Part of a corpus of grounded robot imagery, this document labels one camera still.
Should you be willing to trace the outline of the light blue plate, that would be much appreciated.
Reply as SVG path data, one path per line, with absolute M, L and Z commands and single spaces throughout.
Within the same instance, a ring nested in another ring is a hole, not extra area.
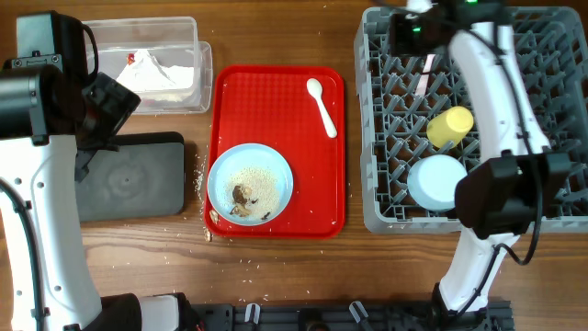
M 236 185 L 252 189 L 272 210 L 265 221 L 230 215 L 232 189 Z M 219 218 L 245 227 L 259 226 L 276 219 L 288 206 L 293 194 L 294 179 L 286 159 L 273 148 L 260 143 L 236 145 L 213 163 L 210 168 L 207 194 L 211 208 Z

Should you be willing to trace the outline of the white plastic spoon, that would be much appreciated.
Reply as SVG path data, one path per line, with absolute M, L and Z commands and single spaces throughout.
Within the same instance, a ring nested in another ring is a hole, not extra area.
M 307 83 L 307 91 L 311 97 L 314 98 L 316 101 L 317 107 L 320 111 L 322 123 L 325 128 L 325 132 L 327 136 L 331 139 L 334 139 L 337 136 L 337 130 L 334 126 L 334 122 L 331 119 L 323 101 L 322 101 L 322 85 L 321 83 L 315 79 L 310 78 Z

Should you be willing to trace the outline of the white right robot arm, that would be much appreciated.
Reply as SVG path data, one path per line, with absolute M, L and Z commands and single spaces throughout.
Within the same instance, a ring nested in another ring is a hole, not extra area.
M 537 123 L 502 1 L 410 1 L 395 6 L 390 46 L 418 56 L 444 47 L 460 70 L 481 139 L 480 165 L 456 187 L 463 225 L 429 314 L 437 329 L 478 327 L 504 257 L 527 265 L 542 217 L 572 171 Z

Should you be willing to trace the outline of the white napkin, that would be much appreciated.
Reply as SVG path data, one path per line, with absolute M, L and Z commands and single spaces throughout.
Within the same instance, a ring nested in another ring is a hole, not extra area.
M 194 84 L 194 68 L 173 65 L 162 66 L 147 50 L 137 50 L 135 62 L 125 66 L 117 82 L 136 94 L 152 93 L 154 101 L 179 102 L 185 97 L 179 90 L 189 89 Z

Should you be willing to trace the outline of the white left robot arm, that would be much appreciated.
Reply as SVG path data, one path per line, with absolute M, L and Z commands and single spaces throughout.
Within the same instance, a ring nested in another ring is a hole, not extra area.
M 201 330 L 181 293 L 102 297 L 86 262 L 75 183 L 140 98 L 88 63 L 92 30 L 54 11 L 17 19 L 1 71 L 1 217 L 16 330 Z

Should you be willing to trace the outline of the white plastic fork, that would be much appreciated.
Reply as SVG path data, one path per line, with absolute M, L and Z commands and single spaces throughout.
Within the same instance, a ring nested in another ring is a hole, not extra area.
M 433 66 L 434 60 L 435 60 L 434 54 L 427 55 L 425 62 L 424 62 L 424 68 L 421 73 L 421 77 L 420 77 L 418 85 L 415 89 L 416 96 L 423 97 L 425 95 L 425 92 L 426 92 L 426 89 L 428 86 L 429 74 L 430 74 L 431 68 Z

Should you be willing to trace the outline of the light blue bowl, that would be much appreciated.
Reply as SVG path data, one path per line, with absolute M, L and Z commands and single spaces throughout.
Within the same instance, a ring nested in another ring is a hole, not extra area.
M 407 177 L 408 192 L 412 199 L 429 211 L 449 211 L 455 208 L 458 182 L 467 170 L 457 159 L 432 155 L 416 162 Z

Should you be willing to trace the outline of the yellow cup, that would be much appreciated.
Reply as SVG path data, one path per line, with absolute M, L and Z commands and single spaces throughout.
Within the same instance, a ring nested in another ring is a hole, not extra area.
M 452 143 L 452 147 L 456 147 L 470 132 L 473 125 L 474 117 L 471 111 L 455 106 L 430 120 L 426 135 L 436 148 L 441 148 L 447 143 Z

